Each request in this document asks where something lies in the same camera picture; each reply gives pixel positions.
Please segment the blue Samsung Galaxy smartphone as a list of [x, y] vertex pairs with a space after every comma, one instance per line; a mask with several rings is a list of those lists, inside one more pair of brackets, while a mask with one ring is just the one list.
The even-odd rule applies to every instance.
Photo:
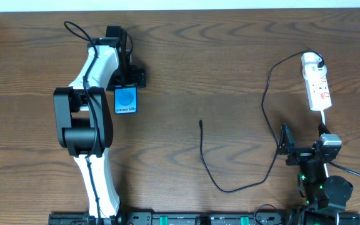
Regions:
[[115, 114], [132, 114], [138, 111], [136, 87], [119, 88], [114, 91]]

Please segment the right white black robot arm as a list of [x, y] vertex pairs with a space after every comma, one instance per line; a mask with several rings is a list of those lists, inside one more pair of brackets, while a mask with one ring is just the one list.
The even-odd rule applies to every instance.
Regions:
[[286, 155], [288, 166], [299, 166], [297, 186], [305, 206], [289, 212], [288, 224], [338, 224], [339, 213], [346, 210], [353, 185], [341, 176], [330, 176], [327, 164], [336, 159], [342, 147], [337, 134], [321, 123], [319, 139], [311, 147], [296, 147], [287, 124], [281, 126], [281, 139], [276, 152]]

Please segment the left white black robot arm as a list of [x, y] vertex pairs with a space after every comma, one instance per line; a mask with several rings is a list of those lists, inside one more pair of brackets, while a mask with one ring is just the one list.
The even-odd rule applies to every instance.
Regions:
[[124, 224], [109, 165], [113, 143], [111, 115], [135, 114], [138, 90], [146, 87], [146, 72], [131, 63], [132, 37], [121, 26], [108, 26], [103, 37], [83, 28], [75, 35], [87, 42], [87, 59], [68, 87], [53, 93], [57, 138], [78, 165], [89, 198], [88, 212], [51, 216], [58, 224]]

